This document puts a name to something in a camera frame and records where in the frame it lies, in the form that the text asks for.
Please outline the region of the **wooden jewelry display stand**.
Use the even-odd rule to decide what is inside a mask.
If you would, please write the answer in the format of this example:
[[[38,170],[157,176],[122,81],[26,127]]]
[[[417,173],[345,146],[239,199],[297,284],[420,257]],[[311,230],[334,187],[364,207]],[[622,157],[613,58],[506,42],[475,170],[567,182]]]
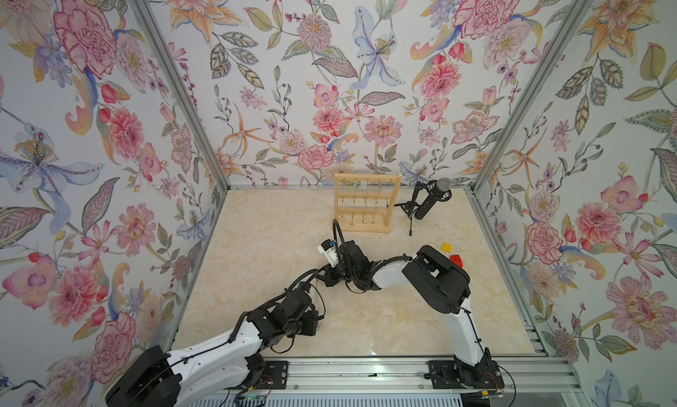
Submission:
[[[345,231],[389,233],[401,174],[335,174],[334,219]]]

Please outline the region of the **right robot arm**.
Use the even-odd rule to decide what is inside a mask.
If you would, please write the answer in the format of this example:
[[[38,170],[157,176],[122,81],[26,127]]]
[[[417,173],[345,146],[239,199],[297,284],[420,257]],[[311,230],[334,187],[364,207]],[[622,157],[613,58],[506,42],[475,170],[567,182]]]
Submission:
[[[421,298],[444,317],[454,337],[451,359],[431,360],[428,373],[435,389],[499,391],[501,370],[472,317],[470,277],[450,258],[429,245],[414,256],[400,255],[370,261],[354,241],[323,241],[317,248],[328,264],[322,268],[326,286],[354,284],[357,292],[375,292],[395,285],[411,285]]]

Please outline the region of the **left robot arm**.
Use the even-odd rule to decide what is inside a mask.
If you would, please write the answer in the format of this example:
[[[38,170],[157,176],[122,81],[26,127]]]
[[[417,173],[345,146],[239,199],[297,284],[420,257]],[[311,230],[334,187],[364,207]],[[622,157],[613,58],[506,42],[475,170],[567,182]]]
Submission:
[[[191,347],[142,353],[105,396],[107,406],[187,406],[229,388],[248,389],[266,368],[261,352],[283,339],[314,336],[322,320],[313,285],[302,284],[250,312],[227,332]]]

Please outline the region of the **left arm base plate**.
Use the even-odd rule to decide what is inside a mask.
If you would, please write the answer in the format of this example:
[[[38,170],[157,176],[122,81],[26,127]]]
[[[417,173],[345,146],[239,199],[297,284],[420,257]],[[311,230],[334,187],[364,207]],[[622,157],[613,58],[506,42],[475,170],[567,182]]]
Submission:
[[[236,386],[237,389],[286,389],[289,377],[289,362],[268,361],[252,356],[246,359],[246,375]]]

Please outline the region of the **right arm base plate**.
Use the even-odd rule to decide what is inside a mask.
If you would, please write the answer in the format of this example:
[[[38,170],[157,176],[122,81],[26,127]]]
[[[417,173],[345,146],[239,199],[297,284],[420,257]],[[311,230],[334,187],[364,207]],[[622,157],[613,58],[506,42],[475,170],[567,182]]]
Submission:
[[[475,366],[459,359],[431,360],[427,366],[424,378],[432,382],[434,389],[497,390],[505,386],[493,360],[483,359]]]

